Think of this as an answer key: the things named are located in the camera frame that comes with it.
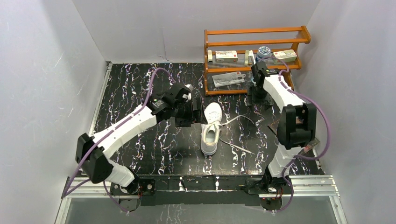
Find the white sneaker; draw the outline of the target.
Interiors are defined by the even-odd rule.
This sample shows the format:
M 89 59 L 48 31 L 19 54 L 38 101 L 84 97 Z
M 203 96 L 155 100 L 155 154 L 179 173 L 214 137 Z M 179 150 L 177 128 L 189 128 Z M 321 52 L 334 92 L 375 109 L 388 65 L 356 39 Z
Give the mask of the white sneaker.
M 216 102 L 210 103 L 204 110 L 206 125 L 201 125 L 201 151 L 205 155 L 213 155 L 219 141 L 222 108 Z

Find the white shoelace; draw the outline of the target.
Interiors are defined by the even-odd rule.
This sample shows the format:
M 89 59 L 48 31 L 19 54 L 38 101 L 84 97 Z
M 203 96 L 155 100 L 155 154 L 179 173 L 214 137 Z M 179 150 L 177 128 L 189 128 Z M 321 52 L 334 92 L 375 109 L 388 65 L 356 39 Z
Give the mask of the white shoelace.
M 245 119 L 245 120 L 247 120 L 248 122 L 250 122 L 251 124 L 254 124 L 254 122 L 253 122 L 249 117 L 244 116 L 244 115 L 237 115 L 236 117 L 234 117 L 234 118 L 228 120 L 228 121 L 225 122 L 225 123 L 220 123 L 220 124 L 219 124 L 219 128 L 220 128 L 220 130 L 222 130 L 223 127 L 229 126 L 229 125 L 231 125 L 232 123 L 235 123 L 235 122 L 238 123 L 239 128 L 242 128 L 242 122 L 240 121 L 240 119 Z M 240 147 L 240 146 L 238 146 L 238 145 L 235 145 L 235 144 L 231 143 L 230 141 L 227 142 L 227 141 L 223 140 L 221 137 L 219 137 L 219 140 L 220 140 L 222 143 L 225 143 L 225 144 L 229 145 L 230 147 L 233 147 L 233 148 L 235 148 L 235 149 L 238 149 L 238 150 L 243 151 L 243 152 L 248 153 L 248 154 L 255 155 L 254 152 L 252 152 L 252 151 L 250 151 L 250 150 L 248 150 L 248 149 L 245 149 L 245 148 L 243 148 L 243 147 Z

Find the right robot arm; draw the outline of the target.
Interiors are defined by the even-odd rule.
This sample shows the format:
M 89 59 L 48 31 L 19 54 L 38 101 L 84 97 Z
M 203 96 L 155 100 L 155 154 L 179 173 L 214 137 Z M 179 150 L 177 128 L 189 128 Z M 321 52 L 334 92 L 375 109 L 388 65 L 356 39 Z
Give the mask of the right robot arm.
M 270 176 L 263 180 L 263 188 L 276 193 L 282 186 L 280 178 L 289 173 L 291 161 L 315 139 L 317 109 L 293 93 L 283 76 L 268 69 L 264 61 L 253 64 L 251 72 L 247 104 L 266 109 L 276 105 L 281 112 L 276 129 L 278 148 L 267 168 Z

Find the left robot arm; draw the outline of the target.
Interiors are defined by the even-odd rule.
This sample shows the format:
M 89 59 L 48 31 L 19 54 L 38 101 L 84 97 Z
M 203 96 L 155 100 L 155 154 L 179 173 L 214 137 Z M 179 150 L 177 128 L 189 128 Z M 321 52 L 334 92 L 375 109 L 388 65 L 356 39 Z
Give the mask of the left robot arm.
M 109 181 L 121 186 L 128 194 L 139 190 L 139 177 L 130 168 L 111 160 L 112 155 L 132 138 L 170 118 L 177 127 L 207 124 L 202 100 L 191 98 L 190 85 L 176 83 L 169 90 L 149 96 L 146 104 L 138 106 L 109 128 L 78 139 L 76 162 L 92 183 Z

